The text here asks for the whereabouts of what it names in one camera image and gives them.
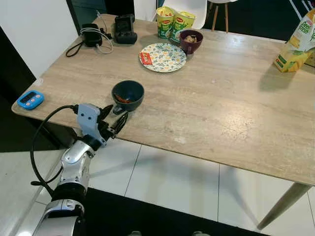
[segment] table leg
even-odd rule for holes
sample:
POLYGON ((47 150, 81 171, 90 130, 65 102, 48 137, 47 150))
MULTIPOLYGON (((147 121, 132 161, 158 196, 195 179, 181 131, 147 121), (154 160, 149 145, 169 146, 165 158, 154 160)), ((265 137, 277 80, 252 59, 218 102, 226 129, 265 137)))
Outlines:
POLYGON ((301 183, 294 183, 279 199, 274 207, 268 212, 263 220, 258 224, 257 228, 262 230, 278 216, 288 210, 297 200, 300 199, 312 186, 301 183))

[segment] white cable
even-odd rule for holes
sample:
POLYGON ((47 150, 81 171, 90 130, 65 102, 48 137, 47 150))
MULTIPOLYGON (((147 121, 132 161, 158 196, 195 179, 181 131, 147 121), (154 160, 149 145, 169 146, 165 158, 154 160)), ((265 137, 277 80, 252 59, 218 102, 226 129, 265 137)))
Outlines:
POLYGON ((112 44, 112 41, 111 41, 105 34, 103 34, 99 29, 92 28, 92 27, 86 27, 86 28, 82 28, 82 29, 80 30, 80 34, 82 35, 84 32, 95 32, 95 33, 100 34, 101 36, 103 36, 104 38, 106 38, 106 39, 108 40, 108 42, 109 42, 109 44, 110 44, 110 51, 109 51, 109 52, 104 52, 104 51, 102 51, 102 50, 100 49, 99 45, 96 44, 96 47, 98 48, 98 50, 99 50, 101 53, 103 53, 103 54, 109 54, 109 53, 111 53, 111 52, 114 50, 114 48, 113 48, 114 46, 113 46, 113 44, 112 44))
POLYGON ((97 14, 97 17, 100 18, 103 21, 103 24, 105 26, 105 33, 107 33, 107 26, 105 24, 105 21, 104 21, 102 15, 100 14, 100 12, 98 10, 96 10, 96 14, 97 14))

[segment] blue timer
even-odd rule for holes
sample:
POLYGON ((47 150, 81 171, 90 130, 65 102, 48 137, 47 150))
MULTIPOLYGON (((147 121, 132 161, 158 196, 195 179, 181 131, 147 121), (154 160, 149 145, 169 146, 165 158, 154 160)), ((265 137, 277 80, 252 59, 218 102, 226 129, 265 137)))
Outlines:
POLYGON ((31 90, 23 94, 18 99, 18 104, 26 110, 32 110, 44 101, 44 95, 41 92, 31 90))

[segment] chair leg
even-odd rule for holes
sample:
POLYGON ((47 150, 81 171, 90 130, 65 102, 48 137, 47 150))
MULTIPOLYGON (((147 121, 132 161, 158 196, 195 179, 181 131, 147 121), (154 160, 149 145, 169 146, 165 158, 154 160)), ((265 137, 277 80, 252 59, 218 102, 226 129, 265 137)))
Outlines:
POLYGON ((212 29, 211 29, 211 31, 214 31, 214 30, 215 30, 215 26, 216 26, 216 22, 217 22, 217 16, 218 16, 218 9, 219 9, 219 6, 217 5, 217 6, 216 6, 215 15, 214 15, 214 17, 213 17, 213 23, 212 23, 212 29))
POLYGON ((228 33, 228 12, 227 12, 227 3, 225 5, 225 31, 228 33))
POLYGON ((206 16, 206 21, 205 22, 208 22, 208 20, 209 20, 209 15, 210 15, 212 6, 213 6, 213 2, 211 2, 210 5, 209 5, 209 8, 207 10, 207 16, 206 16))

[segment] white wall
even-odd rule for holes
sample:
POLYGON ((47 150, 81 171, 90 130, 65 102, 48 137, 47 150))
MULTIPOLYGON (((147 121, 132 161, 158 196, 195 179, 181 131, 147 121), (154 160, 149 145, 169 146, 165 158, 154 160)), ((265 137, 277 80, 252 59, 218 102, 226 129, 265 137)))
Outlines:
POLYGON ((136 19, 152 21, 156 14, 156 0, 133 0, 136 19))
POLYGON ((78 37, 65 0, 0 0, 0 26, 37 78, 78 37))

